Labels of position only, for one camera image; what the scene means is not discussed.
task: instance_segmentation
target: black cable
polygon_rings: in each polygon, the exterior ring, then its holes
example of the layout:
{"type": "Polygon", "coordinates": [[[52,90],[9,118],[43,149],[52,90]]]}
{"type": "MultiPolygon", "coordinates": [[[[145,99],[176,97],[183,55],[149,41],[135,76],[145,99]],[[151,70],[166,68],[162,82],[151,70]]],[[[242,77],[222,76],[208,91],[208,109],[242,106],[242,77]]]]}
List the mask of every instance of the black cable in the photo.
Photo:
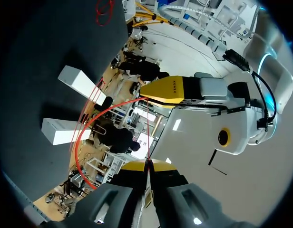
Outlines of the black cable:
{"type": "Polygon", "coordinates": [[[277,112],[276,100],[275,100],[275,97],[273,95],[273,92],[272,92],[271,88],[269,87],[269,85],[266,83],[266,81],[261,76],[259,76],[256,72],[252,72],[252,76],[259,78],[261,80],[261,82],[263,82],[263,84],[266,86],[266,88],[268,89],[268,91],[269,91],[269,93],[270,93],[270,95],[272,97],[273,106],[274,106],[274,112],[273,112],[272,117],[269,117],[268,120],[267,120],[268,123],[271,123],[274,120],[274,118],[276,116],[276,112],[277,112]]]}
{"type": "Polygon", "coordinates": [[[255,75],[252,74],[252,78],[253,78],[253,81],[254,81],[254,83],[256,85],[257,90],[260,93],[261,99],[262,99],[263,104],[264,104],[264,118],[259,120],[258,124],[262,124],[262,127],[264,127],[265,130],[267,131],[268,130],[268,109],[267,109],[267,104],[266,104],[265,98],[263,96],[263,93],[261,91],[261,88],[260,88],[259,84],[256,81],[255,75]]]}

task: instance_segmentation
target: yellow robot component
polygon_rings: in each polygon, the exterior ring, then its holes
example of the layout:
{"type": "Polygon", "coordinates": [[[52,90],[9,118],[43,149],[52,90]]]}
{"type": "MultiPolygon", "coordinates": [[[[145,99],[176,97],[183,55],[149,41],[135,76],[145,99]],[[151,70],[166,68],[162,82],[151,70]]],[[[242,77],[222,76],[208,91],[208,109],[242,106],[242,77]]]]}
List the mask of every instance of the yellow robot component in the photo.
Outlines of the yellow robot component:
{"type": "Polygon", "coordinates": [[[155,172],[177,170],[177,168],[174,165],[161,160],[152,159],[152,162],[155,172]]]}
{"type": "Polygon", "coordinates": [[[170,76],[156,80],[141,87],[140,95],[163,103],[179,104],[185,98],[183,78],[181,76],[170,76]]]}
{"type": "Polygon", "coordinates": [[[136,160],[136,161],[130,161],[129,163],[122,166],[122,170],[132,170],[132,171],[144,171],[145,170],[145,164],[146,160],[136,160]]]}

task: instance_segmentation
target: white block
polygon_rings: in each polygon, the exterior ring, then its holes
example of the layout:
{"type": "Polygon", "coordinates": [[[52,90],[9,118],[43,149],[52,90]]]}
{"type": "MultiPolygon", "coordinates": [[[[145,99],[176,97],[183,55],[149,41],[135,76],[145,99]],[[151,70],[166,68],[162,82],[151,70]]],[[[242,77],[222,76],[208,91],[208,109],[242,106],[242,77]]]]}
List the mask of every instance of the white block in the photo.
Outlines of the white block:
{"type": "Polygon", "coordinates": [[[93,102],[97,101],[96,103],[98,105],[102,105],[106,98],[106,95],[99,91],[98,88],[94,90],[96,85],[84,74],[82,70],[65,66],[58,79],[84,97],[89,98],[90,96],[90,100],[93,102]]]}
{"type": "MultiPolygon", "coordinates": [[[[77,122],[68,120],[57,120],[44,118],[42,123],[42,132],[52,145],[59,145],[76,141],[77,136],[82,132],[84,125],[77,122]]],[[[81,140],[89,138],[91,129],[87,128],[82,134],[81,140]]]]}

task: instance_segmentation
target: cable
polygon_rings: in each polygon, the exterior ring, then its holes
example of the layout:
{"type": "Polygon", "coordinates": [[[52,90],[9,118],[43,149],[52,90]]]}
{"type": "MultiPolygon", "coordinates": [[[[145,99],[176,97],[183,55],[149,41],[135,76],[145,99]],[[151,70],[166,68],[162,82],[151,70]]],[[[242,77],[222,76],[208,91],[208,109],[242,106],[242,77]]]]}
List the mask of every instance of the cable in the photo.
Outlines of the cable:
{"type": "Polygon", "coordinates": [[[261,82],[263,82],[263,84],[266,86],[266,88],[268,89],[268,91],[269,91],[269,93],[270,93],[270,95],[272,97],[273,105],[274,105],[274,112],[273,112],[272,117],[269,117],[268,120],[267,120],[268,123],[271,123],[274,120],[274,118],[276,116],[276,112],[277,112],[276,100],[275,100],[275,97],[273,95],[273,92],[272,92],[270,86],[266,83],[266,81],[261,76],[259,76],[255,71],[252,72],[252,76],[259,78],[261,80],[261,82]]]}
{"type": "Polygon", "coordinates": [[[133,103],[133,102],[136,102],[136,101],[140,101],[140,100],[146,100],[147,98],[146,97],[141,97],[141,98],[137,98],[135,100],[131,100],[131,101],[126,101],[126,102],[122,102],[120,104],[117,104],[117,105],[114,105],[100,113],[98,113],[94,118],[92,118],[83,128],[83,130],[81,131],[79,137],[78,137],[78,140],[76,141],[75,143],[75,161],[76,161],[76,165],[77,165],[77,169],[81,175],[81,177],[83,178],[83,180],[92,188],[92,189],[97,189],[92,183],[89,182],[89,180],[86,178],[86,176],[84,175],[84,173],[82,172],[81,170],[81,167],[80,167],[80,164],[79,164],[79,161],[78,161],[78,147],[79,147],[79,142],[81,141],[81,137],[82,137],[82,134],[84,133],[84,131],[96,120],[98,119],[101,115],[105,114],[106,112],[108,112],[109,110],[112,110],[116,107],[119,107],[119,106],[122,106],[122,105],[125,105],[125,104],[128,104],[128,103],[133,103]]]}
{"type": "Polygon", "coordinates": [[[77,130],[77,127],[78,127],[78,123],[79,123],[79,122],[81,121],[81,119],[82,119],[83,113],[84,113],[84,111],[85,111],[85,109],[86,109],[86,107],[87,107],[87,105],[88,105],[88,103],[89,103],[89,100],[90,100],[92,94],[94,93],[95,89],[98,87],[98,85],[101,83],[102,80],[103,80],[103,78],[101,78],[100,81],[97,83],[97,85],[95,85],[93,91],[91,92],[91,94],[89,95],[88,99],[86,100],[86,102],[85,102],[85,104],[84,104],[84,106],[83,106],[83,109],[81,110],[81,113],[80,113],[80,116],[79,116],[78,122],[77,122],[76,127],[75,127],[75,130],[74,130],[74,134],[72,135],[72,138],[71,138],[71,141],[70,141],[70,145],[69,145],[69,153],[71,153],[72,150],[73,150],[72,145],[73,145],[73,140],[74,140],[75,133],[76,133],[76,130],[77,130]]]}
{"type": "Polygon", "coordinates": [[[148,121],[148,100],[146,101],[146,117],[147,117],[147,147],[148,147],[148,152],[147,152],[147,159],[150,160],[150,128],[149,128],[149,121],[148,121]]]}
{"type": "MultiPolygon", "coordinates": [[[[100,84],[101,82],[103,82],[103,84],[102,84],[101,86],[104,87],[105,82],[104,82],[103,80],[100,80],[100,81],[98,82],[98,84],[96,85],[97,88],[98,88],[98,86],[99,86],[99,84],[100,84]]],[[[98,88],[98,90],[96,91],[96,93],[95,93],[95,95],[94,95],[94,97],[93,97],[93,99],[92,99],[92,102],[96,104],[96,103],[97,103],[97,100],[98,100],[99,97],[100,97],[100,95],[101,95],[101,88],[98,88]]],[[[81,124],[80,124],[79,131],[80,131],[80,129],[82,128],[82,125],[84,124],[84,122],[87,121],[87,120],[88,120],[88,114],[86,114],[86,115],[84,116],[84,118],[83,118],[83,120],[82,120],[82,122],[81,122],[81,124]]]]}
{"type": "Polygon", "coordinates": [[[113,9],[115,5],[115,0],[108,0],[106,4],[104,5],[102,4],[102,6],[100,7],[99,5],[102,1],[103,0],[98,0],[96,3],[96,23],[99,26],[105,26],[111,21],[113,16],[113,9]],[[99,18],[107,14],[108,14],[108,19],[104,23],[100,23],[99,18]]]}
{"type": "Polygon", "coordinates": [[[261,88],[260,88],[259,84],[257,83],[257,81],[255,79],[255,75],[254,74],[252,74],[252,78],[253,78],[253,81],[254,81],[254,83],[256,85],[257,90],[260,93],[261,99],[263,101],[263,104],[264,104],[264,119],[266,120],[266,123],[268,123],[268,109],[267,109],[267,104],[266,104],[265,98],[263,96],[263,93],[261,91],[261,88]]]}

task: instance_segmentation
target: person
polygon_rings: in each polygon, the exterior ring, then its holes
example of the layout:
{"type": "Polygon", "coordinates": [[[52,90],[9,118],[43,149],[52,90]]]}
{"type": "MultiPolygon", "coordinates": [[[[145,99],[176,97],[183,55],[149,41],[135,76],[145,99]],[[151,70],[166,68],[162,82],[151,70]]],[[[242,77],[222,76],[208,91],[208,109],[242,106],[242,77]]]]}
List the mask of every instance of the person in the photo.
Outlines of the person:
{"type": "Polygon", "coordinates": [[[95,142],[99,140],[100,143],[111,146],[109,151],[112,153],[125,153],[128,148],[133,151],[140,149],[140,144],[133,141],[133,134],[127,128],[118,129],[112,123],[106,123],[101,127],[106,130],[105,134],[95,134],[94,141],[87,139],[83,144],[95,146],[95,142]]]}
{"type": "Polygon", "coordinates": [[[156,78],[170,76],[167,72],[160,72],[160,67],[148,61],[126,61],[118,66],[119,70],[124,70],[130,75],[140,75],[141,81],[154,81],[156,78]]]}

